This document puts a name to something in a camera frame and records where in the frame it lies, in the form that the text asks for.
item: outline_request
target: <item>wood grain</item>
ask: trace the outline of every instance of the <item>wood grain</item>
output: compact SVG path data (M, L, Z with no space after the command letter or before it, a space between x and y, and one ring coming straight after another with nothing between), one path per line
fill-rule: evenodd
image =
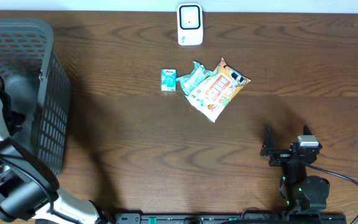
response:
M358 180L358 15L205 13L204 42L177 44L176 14L19 12L55 33L73 84L61 186L79 198L143 212L241 212L285 206L280 169L259 157L272 127L287 147L308 124L317 166ZM210 123L160 91L160 70L213 70L224 57L252 79ZM358 213L358 188L329 179L330 212Z

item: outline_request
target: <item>snack packet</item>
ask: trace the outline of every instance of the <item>snack packet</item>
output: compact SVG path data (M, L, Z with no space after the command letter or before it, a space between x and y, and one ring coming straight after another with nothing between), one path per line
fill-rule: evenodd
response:
M185 95L189 95L190 91L196 88L206 77L212 75L212 71L207 70L204 65L194 62L194 70L189 75L177 78L180 82L181 89Z
M222 58L213 74L202 81L185 98L212 122L234 96L251 80L229 67Z

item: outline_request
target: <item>black cable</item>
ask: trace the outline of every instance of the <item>black cable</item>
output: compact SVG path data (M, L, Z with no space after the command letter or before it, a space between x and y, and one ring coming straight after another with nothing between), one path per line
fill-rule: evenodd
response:
M285 181L285 177L284 177L284 175L281 175L281 179L280 179L280 195L281 195L282 198L287 199L287 196L285 196L284 189L283 189L284 181Z
M0 76L0 81L1 81L2 90L5 90L5 82L4 82L4 79L1 76Z
M352 182L353 184L356 184L358 186L358 182L353 180L352 178L350 177L346 177L345 175L342 175L342 174L337 174L335 172L332 172L332 171L329 171L329 170L325 170L325 169L322 169L322 168L319 168L319 167L315 167L315 166L312 166L310 164L308 164L307 162L301 160L298 158L298 160L305 166L309 167L309 168L312 168L312 169L315 169L315 170L318 170L320 172L324 172L324 173L327 173L327 174L331 174L331 175L334 175L336 177L340 177L342 179L345 179L349 182ZM351 224L355 224L356 222L358 221L358 214L356 215L356 217L353 219L353 221L351 222Z
M4 162L6 164L8 164L9 166L12 166L12 167L15 167L17 170L19 170L21 173L23 173L24 175L26 175L28 178L30 178L31 180L33 180L42 190L42 192L45 194L45 196L47 197L48 199L48 202L49 202L49 209L47 210L48 213L50 213L51 215L56 215L58 218L61 218L62 220L65 220L67 222L71 222L71 223L79 223L78 220L72 220L70 218L67 218L65 217L64 215L56 212L54 209L53 209L53 200L52 200L52 196L50 195L50 192L48 192L47 188L41 183L41 181L39 179L37 179L36 177L34 177L32 174L30 174L28 171L26 171L25 169L21 168L20 166L16 165L15 163L7 160L7 159L4 159L3 157L13 157L15 159L17 159L16 156L5 156L5 155L2 155L0 154L0 161L1 162Z
M246 213L251 210L251 209L254 209L254 210L258 210L266 220L268 220L267 216L265 215L264 212L261 211L261 209L257 208L257 207L249 207L247 208L242 214L241 214L241 219L243 220L244 219L244 216L246 215Z

